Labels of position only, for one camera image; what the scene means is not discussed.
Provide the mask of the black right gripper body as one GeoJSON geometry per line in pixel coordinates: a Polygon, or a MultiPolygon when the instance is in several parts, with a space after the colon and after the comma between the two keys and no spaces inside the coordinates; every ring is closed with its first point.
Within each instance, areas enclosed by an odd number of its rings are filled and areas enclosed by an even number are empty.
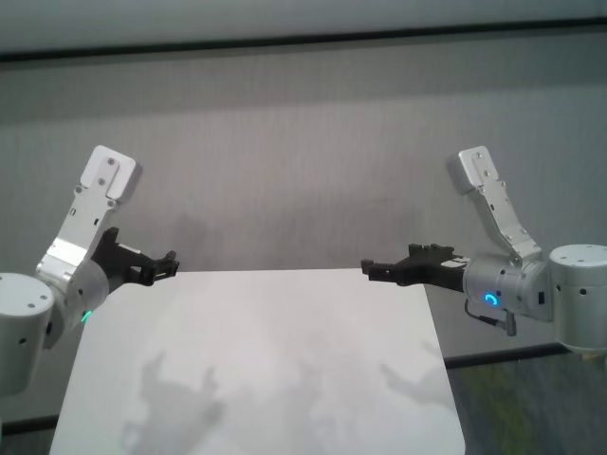
{"type": "Polygon", "coordinates": [[[396,284],[400,286],[427,284],[463,292],[464,271],[467,265],[467,262],[458,262],[454,259],[410,257],[398,264],[396,284]]]}

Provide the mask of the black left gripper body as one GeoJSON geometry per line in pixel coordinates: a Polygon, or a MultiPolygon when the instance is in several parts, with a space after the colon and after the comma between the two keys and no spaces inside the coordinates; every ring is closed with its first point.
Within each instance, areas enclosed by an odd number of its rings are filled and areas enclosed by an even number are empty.
{"type": "Polygon", "coordinates": [[[150,262],[139,251],[132,251],[118,242],[119,229],[111,227],[101,236],[92,260],[103,271],[111,294],[121,286],[133,283],[152,285],[150,262]]]}

